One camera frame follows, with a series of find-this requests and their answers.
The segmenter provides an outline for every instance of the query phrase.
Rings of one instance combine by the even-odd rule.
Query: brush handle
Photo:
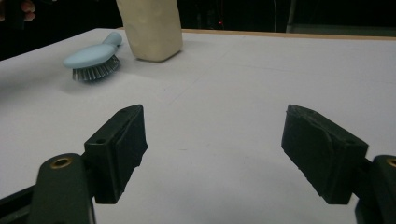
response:
[[[103,44],[113,45],[117,47],[118,45],[121,44],[121,42],[122,42],[121,35],[117,32],[111,32],[111,34],[109,34],[106,37],[106,39],[103,41]]]

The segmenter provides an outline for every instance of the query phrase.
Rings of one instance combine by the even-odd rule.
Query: brush bristles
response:
[[[73,69],[73,79],[78,81],[94,81],[112,74],[120,66],[120,60],[113,55],[104,63],[92,67]]]

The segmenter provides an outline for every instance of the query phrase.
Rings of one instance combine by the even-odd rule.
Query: dark background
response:
[[[0,61],[94,28],[122,26],[116,0],[33,0],[36,18],[23,31],[0,22]],[[177,0],[182,28],[238,31],[275,30],[273,0]],[[276,0],[276,31],[285,32],[290,0]],[[294,22],[396,27],[396,1],[298,0]]]

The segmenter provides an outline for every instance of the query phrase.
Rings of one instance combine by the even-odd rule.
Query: light blue brush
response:
[[[102,44],[81,49],[64,60],[64,66],[73,69],[73,79],[93,81],[112,74],[120,60],[114,55],[122,41],[117,32],[112,32]]]

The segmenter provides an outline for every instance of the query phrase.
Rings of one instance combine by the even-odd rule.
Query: beige container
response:
[[[117,0],[133,55],[164,61],[181,50],[177,0]]]

